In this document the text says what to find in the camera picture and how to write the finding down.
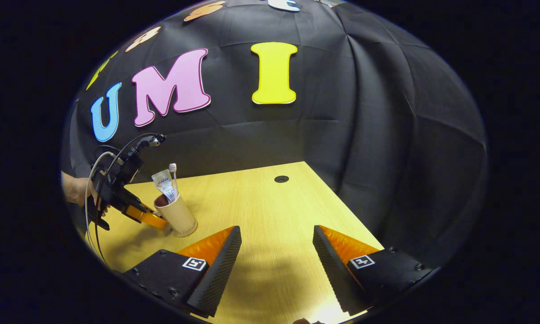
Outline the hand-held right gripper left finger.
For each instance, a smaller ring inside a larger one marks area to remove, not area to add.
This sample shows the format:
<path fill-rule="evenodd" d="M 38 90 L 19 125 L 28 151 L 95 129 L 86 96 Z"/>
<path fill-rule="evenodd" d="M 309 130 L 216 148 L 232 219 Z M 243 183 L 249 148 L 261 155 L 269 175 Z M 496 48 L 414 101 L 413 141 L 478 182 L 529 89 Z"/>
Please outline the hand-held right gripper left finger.
<path fill-rule="evenodd" d="M 241 242 L 239 226 L 230 226 L 178 252 L 158 250 L 123 278 L 169 308 L 214 317 Z"/>

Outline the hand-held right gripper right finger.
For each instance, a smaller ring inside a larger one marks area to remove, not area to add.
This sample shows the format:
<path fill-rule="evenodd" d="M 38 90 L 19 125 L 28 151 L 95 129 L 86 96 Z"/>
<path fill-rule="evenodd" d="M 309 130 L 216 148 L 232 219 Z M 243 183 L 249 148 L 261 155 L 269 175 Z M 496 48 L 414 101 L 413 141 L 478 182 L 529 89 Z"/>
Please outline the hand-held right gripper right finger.
<path fill-rule="evenodd" d="M 378 249 L 323 225 L 313 228 L 313 246 L 349 315 L 388 306 L 434 272 L 397 248 Z"/>

